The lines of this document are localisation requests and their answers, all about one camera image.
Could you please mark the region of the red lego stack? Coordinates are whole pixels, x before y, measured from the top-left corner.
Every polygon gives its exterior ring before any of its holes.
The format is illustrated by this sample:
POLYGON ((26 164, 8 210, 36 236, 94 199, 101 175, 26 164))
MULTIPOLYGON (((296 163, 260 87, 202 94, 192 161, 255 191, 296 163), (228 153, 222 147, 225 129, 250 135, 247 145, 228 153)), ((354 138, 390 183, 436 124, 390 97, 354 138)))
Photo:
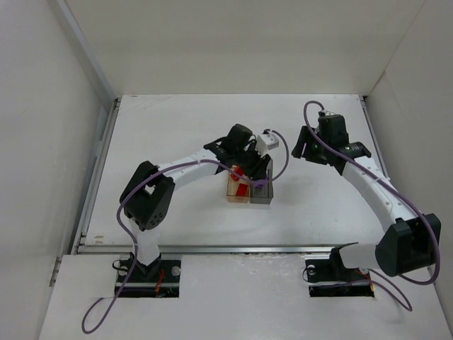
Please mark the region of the red lego stack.
POLYGON ((236 190, 236 196, 247 197, 248 196, 248 185, 245 183, 240 183, 236 190))
POLYGON ((240 166, 233 166, 231 168, 231 173, 230 173, 230 179, 232 181, 239 181, 241 177, 243 176, 243 170, 240 166))

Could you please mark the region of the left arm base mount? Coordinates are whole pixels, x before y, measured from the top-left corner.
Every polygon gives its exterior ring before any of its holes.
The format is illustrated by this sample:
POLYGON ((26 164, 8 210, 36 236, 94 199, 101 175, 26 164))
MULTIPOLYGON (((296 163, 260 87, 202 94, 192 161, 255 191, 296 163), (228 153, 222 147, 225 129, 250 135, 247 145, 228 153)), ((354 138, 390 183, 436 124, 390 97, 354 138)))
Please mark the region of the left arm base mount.
POLYGON ((180 293, 181 259, 159 257, 148 267, 134 267, 120 298, 178 298, 180 293))

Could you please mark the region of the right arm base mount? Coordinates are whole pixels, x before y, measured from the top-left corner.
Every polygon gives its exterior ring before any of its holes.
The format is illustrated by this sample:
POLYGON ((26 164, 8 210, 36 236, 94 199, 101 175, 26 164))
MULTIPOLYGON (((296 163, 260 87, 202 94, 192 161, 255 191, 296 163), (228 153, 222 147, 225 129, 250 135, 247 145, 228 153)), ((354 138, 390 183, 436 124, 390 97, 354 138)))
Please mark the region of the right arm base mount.
POLYGON ((335 246, 328 257, 307 258, 303 279, 309 284, 311 298, 373 298, 374 289, 367 270, 346 268, 340 250, 350 244, 335 246))

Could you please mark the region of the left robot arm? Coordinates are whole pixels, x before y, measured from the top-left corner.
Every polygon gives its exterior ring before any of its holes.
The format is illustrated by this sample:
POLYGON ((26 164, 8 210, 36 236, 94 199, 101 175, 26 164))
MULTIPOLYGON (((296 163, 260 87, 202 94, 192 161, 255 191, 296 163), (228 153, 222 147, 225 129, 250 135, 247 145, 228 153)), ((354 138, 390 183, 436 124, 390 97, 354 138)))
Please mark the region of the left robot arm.
POLYGON ((124 231, 131 237, 133 251, 131 267, 142 275, 157 270, 159 250, 159 225, 169 210, 173 194, 179 188, 233 166, 242 172, 238 177, 252 186, 266 186, 271 182, 268 152, 277 148, 279 140, 269 130, 254 135, 250 129, 235 124, 229 133, 205 144, 194 154, 164 165, 142 162, 122 192, 116 217, 126 217, 130 222, 124 231))

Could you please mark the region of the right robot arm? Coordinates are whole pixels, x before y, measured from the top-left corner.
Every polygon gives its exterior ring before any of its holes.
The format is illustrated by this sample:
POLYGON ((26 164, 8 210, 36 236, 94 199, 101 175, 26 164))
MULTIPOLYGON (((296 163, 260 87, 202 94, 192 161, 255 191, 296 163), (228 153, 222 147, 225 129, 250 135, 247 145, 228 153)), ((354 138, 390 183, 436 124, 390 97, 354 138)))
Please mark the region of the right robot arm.
POLYGON ((376 244, 352 242, 331 252, 343 268, 372 268, 394 277, 436 264, 441 223, 416 212, 379 170, 361 142, 351 142, 342 115, 320 113, 318 127, 302 126, 292 156, 329 165, 372 209, 383 229, 376 244))

